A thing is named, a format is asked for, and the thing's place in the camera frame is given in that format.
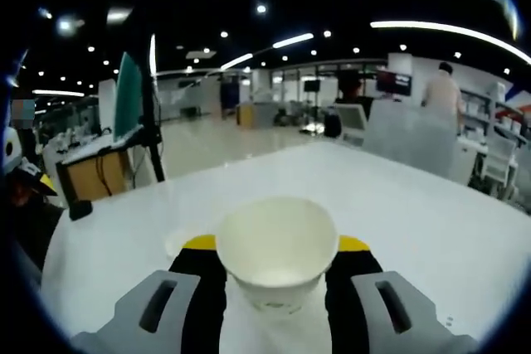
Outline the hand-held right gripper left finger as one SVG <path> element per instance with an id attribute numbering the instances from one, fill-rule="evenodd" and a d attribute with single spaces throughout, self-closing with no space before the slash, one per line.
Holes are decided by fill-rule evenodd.
<path id="1" fill-rule="evenodd" d="M 71 339 L 77 353 L 218 353 L 227 308 L 227 272 L 213 235 L 187 241 L 114 306 L 97 332 Z"/>

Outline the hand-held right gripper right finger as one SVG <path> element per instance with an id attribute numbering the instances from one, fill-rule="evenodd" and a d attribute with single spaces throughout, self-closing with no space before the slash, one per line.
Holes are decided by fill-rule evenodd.
<path id="1" fill-rule="evenodd" d="M 395 271 L 382 270 L 368 245 L 342 235 L 325 273 L 332 353 L 475 353 L 477 341 L 455 335 L 436 305 Z"/>

